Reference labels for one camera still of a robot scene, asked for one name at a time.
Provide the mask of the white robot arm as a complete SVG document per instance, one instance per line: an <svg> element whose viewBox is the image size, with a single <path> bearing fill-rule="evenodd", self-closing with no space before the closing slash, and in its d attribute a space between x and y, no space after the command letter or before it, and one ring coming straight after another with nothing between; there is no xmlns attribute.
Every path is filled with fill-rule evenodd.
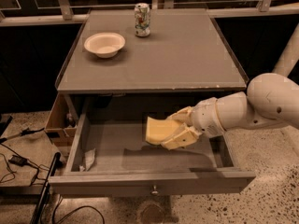
<svg viewBox="0 0 299 224"><path fill-rule="evenodd" d="M299 86L289 74L299 60L299 25L295 28L275 68L255 77L245 92L199 102L167 119L178 128L161 141L167 149L186 147L200 135L209 138L234 128L248 130L291 125L299 128Z"/></svg>

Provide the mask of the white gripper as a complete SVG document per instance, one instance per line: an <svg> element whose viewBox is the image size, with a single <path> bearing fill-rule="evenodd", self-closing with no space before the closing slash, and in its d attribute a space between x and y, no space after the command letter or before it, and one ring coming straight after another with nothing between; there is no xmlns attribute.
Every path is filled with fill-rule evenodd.
<svg viewBox="0 0 299 224"><path fill-rule="evenodd" d="M183 124L168 135L161 146L171 150L196 143L201 134L208 138L222 136L224 129L218 117L216 102L216 98L209 98L194 107L184 107L168 116L168 120L178 120Z"/></svg>

